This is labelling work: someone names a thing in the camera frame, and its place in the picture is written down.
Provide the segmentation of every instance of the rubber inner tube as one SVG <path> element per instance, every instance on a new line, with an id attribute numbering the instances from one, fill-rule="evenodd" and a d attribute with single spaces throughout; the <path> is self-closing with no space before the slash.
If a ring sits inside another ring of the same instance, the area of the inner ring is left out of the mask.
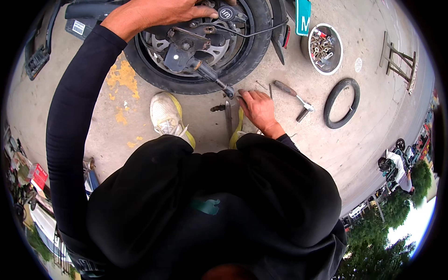
<path id="1" fill-rule="evenodd" d="M 350 111 L 345 115 L 342 120 L 338 122 L 332 122 L 330 120 L 330 112 L 332 110 L 333 104 L 339 95 L 339 93 L 346 87 L 352 86 L 355 90 L 355 98 L 353 100 L 352 105 L 350 106 Z M 325 120 L 325 124 L 331 128 L 331 129 L 338 129 L 345 125 L 355 114 L 356 109 L 358 108 L 359 99 L 361 96 L 361 92 L 359 90 L 358 83 L 352 79 L 352 78 L 345 78 L 341 81 L 339 81 L 335 87 L 333 87 L 332 91 L 330 92 L 330 95 L 327 98 L 327 101 L 325 103 L 325 108 L 323 109 L 323 118 Z"/>

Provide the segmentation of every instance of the black sleeve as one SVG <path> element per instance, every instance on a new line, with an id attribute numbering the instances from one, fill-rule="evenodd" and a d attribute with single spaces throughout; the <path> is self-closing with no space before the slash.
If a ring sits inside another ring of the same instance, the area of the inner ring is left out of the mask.
<path id="1" fill-rule="evenodd" d="M 84 272 L 103 270 L 105 261 L 87 233 L 84 145 L 103 81 L 125 47 L 123 39 L 96 26 L 67 67 L 48 112 L 46 148 L 53 209 L 70 255 L 78 256 L 72 261 Z"/>
<path id="2" fill-rule="evenodd" d="M 283 144 L 287 145 L 290 148 L 293 148 L 295 150 L 299 150 L 296 146 L 296 144 L 294 144 L 294 142 L 291 140 L 291 138 L 285 133 L 282 136 L 277 138 L 277 141 L 282 142 Z"/>

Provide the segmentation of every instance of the bolt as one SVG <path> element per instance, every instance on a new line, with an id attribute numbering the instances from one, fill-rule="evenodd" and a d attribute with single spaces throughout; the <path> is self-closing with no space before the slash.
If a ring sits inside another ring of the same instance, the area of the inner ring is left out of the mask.
<path id="1" fill-rule="evenodd" d="M 191 46 L 190 46 L 190 44 L 188 44 L 187 42 L 183 42 L 182 43 L 182 49 L 184 50 L 184 51 L 187 51 L 187 50 L 189 50 L 191 48 Z"/>

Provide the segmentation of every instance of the white sneaker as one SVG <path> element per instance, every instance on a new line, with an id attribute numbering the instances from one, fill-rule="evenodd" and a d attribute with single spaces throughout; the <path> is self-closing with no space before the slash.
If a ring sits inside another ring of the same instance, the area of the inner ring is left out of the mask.
<path id="1" fill-rule="evenodd" d="M 247 133 L 255 133 L 255 134 L 261 134 L 261 130 L 259 130 L 244 114 L 243 108 L 240 107 L 238 110 L 238 117 L 239 122 L 238 126 L 235 129 L 235 131 L 232 134 L 232 137 L 230 138 L 230 141 L 228 143 L 228 146 L 230 149 L 236 149 L 237 148 L 237 141 L 241 136 Z"/>
<path id="2" fill-rule="evenodd" d="M 182 107 L 171 93 L 160 92 L 154 95 L 150 112 L 154 130 L 158 134 L 178 136 L 187 141 L 193 149 L 196 147 L 193 136 L 187 130 L 188 125 L 185 127 L 182 123 Z"/>

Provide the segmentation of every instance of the cable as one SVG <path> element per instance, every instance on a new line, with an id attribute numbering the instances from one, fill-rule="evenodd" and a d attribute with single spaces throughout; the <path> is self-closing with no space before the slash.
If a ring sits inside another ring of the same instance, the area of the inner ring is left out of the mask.
<path id="1" fill-rule="evenodd" d="M 236 31 L 234 31 L 234 30 L 232 30 L 232 29 L 229 29 L 229 28 L 226 28 L 226 27 L 221 26 L 221 25 L 219 25 L 219 24 L 211 23 L 211 22 L 203 22 L 203 23 L 199 23 L 197 26 L 211 25 L 211 26 L 214 26 L 214 27 L 216 27 L 216 28 L 220 28 L 220 29 L 222 29 L 222 30 L 225 30 L 225 31 L 228 31 L 228 32 L 232 32 L 232 33 L 234 33 L 234 34 L 236 34 L 236 35 L 238 35 L 238 36 L 241 36 L 241 37 L 244 37 L 244 38 L 249 38 L 249 37 L 258 35 L 258 34 L 260 34 L 260 33 L 263 33 L 263 32 L 271 31 L 272 29 L 275 29 L 275 28 L 277 28 L 277 27 L 280 27 L 280 26 L 286 24 L 288 21 L 289 21 L 289 19 L 286 18 L 286 20 L 285 20 L 284 22 L 282 22 L 282 23 L 280 23 L 280 24 L 277 24 L 276 26 L 273 26 L 273 27 L 271 27 L 271 28 L 268 28 L 268 29 L 265 29 L 265 30 L 262 30 L 262 31 L 258 31 L 258 32 L 255 32 L 255 33 L 252 33 L 252 34 L 249 34 L 249 35 L 243 35 L 243 34 L 240 34 L 240 33 L 236 32 Z"/>

